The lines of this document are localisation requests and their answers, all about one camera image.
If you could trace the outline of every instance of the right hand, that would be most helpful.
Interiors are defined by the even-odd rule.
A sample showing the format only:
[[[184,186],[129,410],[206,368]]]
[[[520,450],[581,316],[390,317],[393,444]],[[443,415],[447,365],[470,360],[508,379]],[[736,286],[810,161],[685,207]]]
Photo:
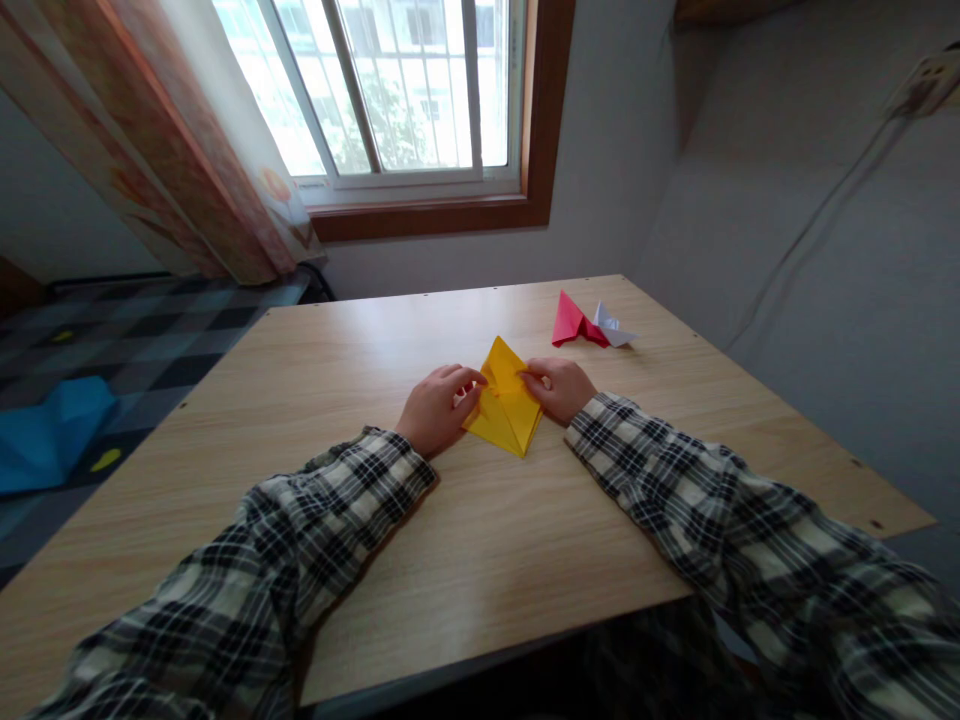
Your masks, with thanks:
[[[531,358],[520,377],[543,409],[563,425],[569,425],[597,389],[579,365],[563,358]],[[549,378],[549,387],[542,378]]]

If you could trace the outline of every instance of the wooden window frame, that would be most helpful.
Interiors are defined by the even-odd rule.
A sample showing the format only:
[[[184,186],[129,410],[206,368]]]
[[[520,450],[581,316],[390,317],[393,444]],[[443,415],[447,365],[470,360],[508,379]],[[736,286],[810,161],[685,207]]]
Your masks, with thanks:
[[[307,208],[323,242],[550,224],[576,0],[527,0],[520,192],[449,200]]]

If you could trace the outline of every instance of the table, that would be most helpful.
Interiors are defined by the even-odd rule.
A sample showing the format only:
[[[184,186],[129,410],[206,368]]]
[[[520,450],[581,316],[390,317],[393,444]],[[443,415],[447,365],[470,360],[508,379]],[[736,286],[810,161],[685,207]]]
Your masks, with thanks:
[[[563,288],[601,298],[632,347],[550,344]],[[0,594],[3,716],[58,682],[70,648],[145,600],[267,476],[392,427],[438,365],[480,367],[496,335],[561,355],[878,537],[933,519],[621,275],[270,310]],[[472,435],[329,617],[310,704],[689,593],[544,420],[523,460]]]

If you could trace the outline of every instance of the sleeve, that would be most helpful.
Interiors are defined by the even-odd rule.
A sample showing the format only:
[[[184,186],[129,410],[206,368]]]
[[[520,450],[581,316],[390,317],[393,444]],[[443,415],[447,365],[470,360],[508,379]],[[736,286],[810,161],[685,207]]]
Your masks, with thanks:
[[[367,427],[257,485],[153,597],[80,643],[27,717],[293,717],[295,651],[435,479],[402,436]]]
[[[674,570],[754,648],[768,688],[844,716],[954,717],[960,610],[926,571],[630,400],[566,442]]]

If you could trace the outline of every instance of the yellow paper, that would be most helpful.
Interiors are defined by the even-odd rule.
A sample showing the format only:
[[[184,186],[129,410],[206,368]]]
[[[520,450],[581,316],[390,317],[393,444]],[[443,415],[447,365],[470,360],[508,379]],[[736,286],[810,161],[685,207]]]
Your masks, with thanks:
[[[476,409],[463,423],[465,430],[497,447],[523,457],[536,432],[543,408],[517,374],[527,366],[498,336],[480,372],[488,385]]]

